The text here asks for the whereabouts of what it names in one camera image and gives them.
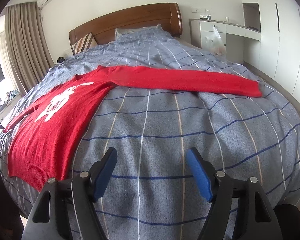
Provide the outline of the red knit sweater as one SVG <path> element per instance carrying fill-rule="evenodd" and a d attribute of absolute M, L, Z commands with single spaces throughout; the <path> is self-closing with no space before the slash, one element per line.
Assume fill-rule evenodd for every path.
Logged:
<path fill-rule="evenodd" d="M 98 106 L 115 87 L 234 94 L 258 98 L 258 83 L 240 76 L 200 70 L 144 66 L 98 66 L 58 85 L 16 116 L 8 151 L 8 175 L 40 191 L 46 180 L 68 175 L 73 155 Z"/>

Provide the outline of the clothes pile on windowsill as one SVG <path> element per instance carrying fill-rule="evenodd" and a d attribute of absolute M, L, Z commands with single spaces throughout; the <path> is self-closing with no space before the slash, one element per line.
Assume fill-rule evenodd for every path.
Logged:
<path fill-rule="evenodd" d="M 6 93 L 6 97 L 4 98 L 4 100 L 2 100 L 0 102 L 0 112 L 8 105 L 8 103 L 10 101 L 12 101 L 16 96 L 18 96 L 20 93 L 19 93 L 19 90 L 18 89 L 15 89 L 15 90 L 12 90 L 10 92 L 7 92 Z"/>

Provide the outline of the beige curtain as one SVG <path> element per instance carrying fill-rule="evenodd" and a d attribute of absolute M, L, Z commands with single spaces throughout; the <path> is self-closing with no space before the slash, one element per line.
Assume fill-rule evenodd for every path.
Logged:
<path fill-rule="evenodd" d="M 6 8 L 5 39 L 13 76 L 19 92 L 25 95 L 54 66 L 36 2 Z"/>

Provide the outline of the grey plaid duvet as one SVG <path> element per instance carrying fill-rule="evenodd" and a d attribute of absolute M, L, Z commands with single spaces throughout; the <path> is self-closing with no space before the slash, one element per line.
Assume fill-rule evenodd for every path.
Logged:
<path fill-rule="evenodd" d="M 9 123 L 39 97 L 98 66 L 229 73 L 256 81 L 262 96 L 117 87 L 97 108 L 70 164 L 89 169 L 110 147 L 118 160 L 95 204 L 108 239 L 196 239 L 210 204 L 186 163 L 195 147 L 232 178 L 254 176 L 272 206 L 300 204 L 300 117 L 277 90 L 245 66 L 150 29 L 123 35 L 52 67 L 8 113 Z"/>

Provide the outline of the round black bedside device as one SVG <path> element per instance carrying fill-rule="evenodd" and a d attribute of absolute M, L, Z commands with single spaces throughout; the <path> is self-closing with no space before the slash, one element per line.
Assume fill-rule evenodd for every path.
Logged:
<path fill-rule="evenodd" d="M 64 57 L 59 57 L 58 59 L 57 59 L 57 63 L 62 63 L 62 62 L 64 62 L 65 61 L 65 58 Z"/>

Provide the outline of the striped cushion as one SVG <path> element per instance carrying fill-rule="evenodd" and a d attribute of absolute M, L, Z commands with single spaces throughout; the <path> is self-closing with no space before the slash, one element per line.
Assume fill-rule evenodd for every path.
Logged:
<path fill-rule="evenodd" d="M 95 40 L 93 34 L 88 33 L 87 35 L 85 35 L 84 37 L 79 39 L 77 42 L 75 42 L 71 46 L 71 48 L 72 48 L 73 54 L 76 55 L 76 54 L 82 53 L 90 48 L 93 48 L 97 45 L 98 45 L 98 43 Z"/>

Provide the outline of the grey plaid pillow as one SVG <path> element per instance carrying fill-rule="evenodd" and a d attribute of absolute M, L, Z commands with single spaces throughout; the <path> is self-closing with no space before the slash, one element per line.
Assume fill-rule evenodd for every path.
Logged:
<path fill-rule="evenodd" d="M 162 29 L 161 24 L 157 24 L 156 26 L 150 26 L 150 27 L 142 27 L 142 28 L 134 28 L 134 29 L 123 29 L 123 28 L 116 28 L 115 29 L 115 39 L 117 40 L 119 37 L 127 34 L 133 34 L 136 32 L 149 30 L 149 29 Z"/>

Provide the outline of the white wardrobe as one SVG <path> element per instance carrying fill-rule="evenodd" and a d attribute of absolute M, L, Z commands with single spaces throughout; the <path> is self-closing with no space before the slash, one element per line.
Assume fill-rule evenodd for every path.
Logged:
<path fill-rule="evenodd" d="M 295 0 L 242 0 L 245 23 L 258 8 L 260 43 L 249 42 L 244 61 L 300 103 L 300 6 Z"/>

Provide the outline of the white plastic bag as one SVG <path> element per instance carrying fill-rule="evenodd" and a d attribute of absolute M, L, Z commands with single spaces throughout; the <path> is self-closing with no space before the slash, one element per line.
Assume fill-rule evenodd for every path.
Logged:
<path fill-rule="evenodd" d="M 204 37 L 205 45 L 208 51 L 216 56 L 226 55 L 226 44 L 223 42 L 216 26 L 213 26 L 212 34 Z"/>

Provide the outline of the white desk with drawers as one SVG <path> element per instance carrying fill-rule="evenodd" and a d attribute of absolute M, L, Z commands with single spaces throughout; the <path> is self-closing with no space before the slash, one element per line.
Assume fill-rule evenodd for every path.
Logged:
<path fill-rule="evenodd" d="M 221 21 L 190 19 L 192 45 L 207 49 L 204 44 L 207 37 L 216 29 L 224 45 L 225 58 L 235 63 L 251 62 L 258 65 L 260 56 L 261 33 L 247 27 Z"/>

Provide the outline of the small items on desk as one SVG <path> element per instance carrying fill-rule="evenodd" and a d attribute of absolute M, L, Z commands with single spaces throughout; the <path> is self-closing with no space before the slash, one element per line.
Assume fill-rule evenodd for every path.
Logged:
<path fill-rule="evenodd" d="M 203 21 L 210 21 L 212 20 L 212 17 L 210 14 L 200 14 L 200 19 Z"/>

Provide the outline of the brown wooden headboard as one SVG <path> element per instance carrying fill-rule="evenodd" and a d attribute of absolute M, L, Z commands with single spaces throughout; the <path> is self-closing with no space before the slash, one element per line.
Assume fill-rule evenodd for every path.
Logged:
<path fill-rule="evenodd" d="M 177 3 L 154 3 L 115 11 L 90 20 L 69 31 L 69 42 L 73 45 L 88 33 L 92 33 L 98 44 L 115 39 L 115 29 L 135 29 L 160 24 L 173 37 L 183 33 L 183 23 Z"/>

